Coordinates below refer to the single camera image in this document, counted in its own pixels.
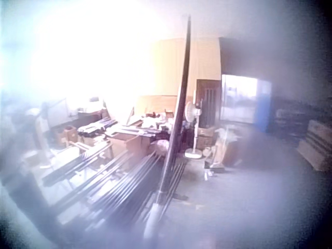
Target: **ceiling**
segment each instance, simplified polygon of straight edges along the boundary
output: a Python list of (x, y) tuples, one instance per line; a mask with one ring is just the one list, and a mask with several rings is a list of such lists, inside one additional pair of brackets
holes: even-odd
[(193, 37), (249, 41), (303, 60), (324, 53), (319, 11), (286, 0), (4, 1), (2, 40), (7, 46), (35, 44), (41, 34), (70, 40), (76, 33), (80, 40), (95, 37), (94, 42), (114, 36), (179, 38), (185, 36), (189, 14)]

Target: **brown door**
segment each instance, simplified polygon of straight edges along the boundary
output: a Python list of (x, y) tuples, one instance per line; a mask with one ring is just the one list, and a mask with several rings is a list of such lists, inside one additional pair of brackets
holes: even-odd
[(196, 86), (196, 104), (202, 109), (199, 117), (200, 128), (217, 125), (220, 119), (222, 82), (212, 79), (198, 79)]

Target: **gray floor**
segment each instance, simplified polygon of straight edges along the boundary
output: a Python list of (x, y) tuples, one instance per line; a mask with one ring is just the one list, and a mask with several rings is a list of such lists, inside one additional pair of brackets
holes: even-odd
[(331, 177), (294, 148), (242, 127), (236, 167), (209, 181), (191, 161), (164, 221), (161, 248), (298, 248), (326, 213)]

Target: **electric fan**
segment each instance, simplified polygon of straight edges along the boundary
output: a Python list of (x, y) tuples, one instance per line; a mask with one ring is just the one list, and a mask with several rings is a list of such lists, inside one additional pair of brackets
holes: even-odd
[(193, 148), (187, 149), (185, 151), (185, 157), (199, 159), (202, 157), (202, 152), (199, 149), (196, 149), (197, 137), (198, 137), (198, 121), (199, 115), (201, 115), (201, 109), (196, 108), (192, 102), (188, 102), (185, 108), (185, 118), (188, 122), (193, 122), (196, 119), (195, 124), (195, 136), (193, 139)]

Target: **long black pole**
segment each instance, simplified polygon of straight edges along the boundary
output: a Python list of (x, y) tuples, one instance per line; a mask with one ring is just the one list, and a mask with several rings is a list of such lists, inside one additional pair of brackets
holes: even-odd
[(179, 95), (177, 97), (176, 110), (175, 110), (175, 123), (170, 137), (170, 146), (166, 155), (163, 172), (161, 176), (160, 188), (157, 193), (156, 202), (153, 204), (150, 212), (150, 216), (147, 220), (144, 240), (145, 247), (155, 247), (155, 238), (158, 232), (158, 223), (161, 218), (163, 206), (166, 203), (166, 193), (169, 188), (169, 173), (172, 168), (172, 164), (175, 162), (176, 149), (178, 148), (178, 138), (182, 129), (183, 114), (186, 105), (187, 85), (188, 85), (188, 74), (189, 74), (189, 59), (190, 59), (190, 32), (191, 31), (191, 20), (188, 18), (187, 26), (187, 37), (186, 37), (186, 49), (185, 59), (182, 73), (182, 83), (179, 88)]

